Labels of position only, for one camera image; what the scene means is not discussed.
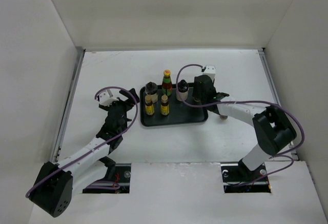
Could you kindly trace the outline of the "small yellow label bottle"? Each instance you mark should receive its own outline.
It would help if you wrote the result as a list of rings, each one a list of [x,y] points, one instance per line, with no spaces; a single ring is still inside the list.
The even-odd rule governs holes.
[[[151,95],[145,96],[145,113],[148,116],[152,116],[155,113]]]

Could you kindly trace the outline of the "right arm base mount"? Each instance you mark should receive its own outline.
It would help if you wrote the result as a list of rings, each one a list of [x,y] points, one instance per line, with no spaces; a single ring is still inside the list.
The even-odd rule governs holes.
[[[271,193],[265,164],[254,171],[238,162],[221,164],[223,190],[225,193]]]

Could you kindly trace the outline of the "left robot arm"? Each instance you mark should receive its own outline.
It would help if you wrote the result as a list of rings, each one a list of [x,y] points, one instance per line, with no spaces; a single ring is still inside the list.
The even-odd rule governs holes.
[[[56,163],[43,164],[33,187],[25,197],[56,218],[63,214],[75,194],[93,188],[99,179],[110,182],[115,176],[115,163],[108,158],[121,143],[122,135],[135,122],[127,112],[137,108],[140,101],[135,89],[118,88],[126,99],[113,97],[112,87],[95,94],[99,107],[107,112],[105,123],[95,137],[82,149]]]

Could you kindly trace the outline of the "red sauce bottle yellow cap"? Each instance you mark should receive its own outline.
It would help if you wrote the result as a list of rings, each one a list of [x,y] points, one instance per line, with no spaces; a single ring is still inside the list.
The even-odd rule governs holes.
[[[171,71],[166,69],[163,72],[163,79],[161,85],[162,93],[167,97],[172,94],[172,81],[171,81]]]

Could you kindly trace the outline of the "clear salt jar black lid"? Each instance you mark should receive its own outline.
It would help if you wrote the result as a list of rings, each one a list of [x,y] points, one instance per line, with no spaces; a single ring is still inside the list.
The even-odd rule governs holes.
[[[154,82],[148,82],[145,85],[145,93],[146,95],[151,96],[151,100],[153,103],[156,103],[158,101],[158,86]]]

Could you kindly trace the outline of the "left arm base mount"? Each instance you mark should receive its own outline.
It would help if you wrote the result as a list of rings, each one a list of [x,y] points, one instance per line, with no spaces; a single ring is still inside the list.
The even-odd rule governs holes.
[[[84,194],[129,194],[131,180],[131,164],[117,164],[112,159],[100,159],[107,171],[103,178],[83,189]]]

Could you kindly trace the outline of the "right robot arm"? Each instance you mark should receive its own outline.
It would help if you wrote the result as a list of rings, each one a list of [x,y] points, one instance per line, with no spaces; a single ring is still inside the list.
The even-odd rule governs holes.
[[[277,155],[297,136],[286,114],[273,104],[255,107],[239,104],[223,92],[217,92],[211,78],[200,75],[194,78],[192,96],[205,105],[208,111],[242,121],[255,130],[256,146],[238,162],[238,175],[251,180],[256,170],[270,157]]]

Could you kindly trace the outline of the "dark sauce bottle beige cap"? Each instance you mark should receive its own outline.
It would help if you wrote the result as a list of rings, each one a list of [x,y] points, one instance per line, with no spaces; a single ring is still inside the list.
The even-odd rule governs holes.
[[[163,116],[169,115],[169,100],[165,94],[161,96],[160,112]]]

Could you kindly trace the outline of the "white powder jar black lid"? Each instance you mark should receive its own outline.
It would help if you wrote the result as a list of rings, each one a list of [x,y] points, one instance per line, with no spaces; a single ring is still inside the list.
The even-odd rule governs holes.
[[[182,79],[178,84],[176,88],[176,98],[178,101],[186,101],[188,98],[189,93],[189,84]]]

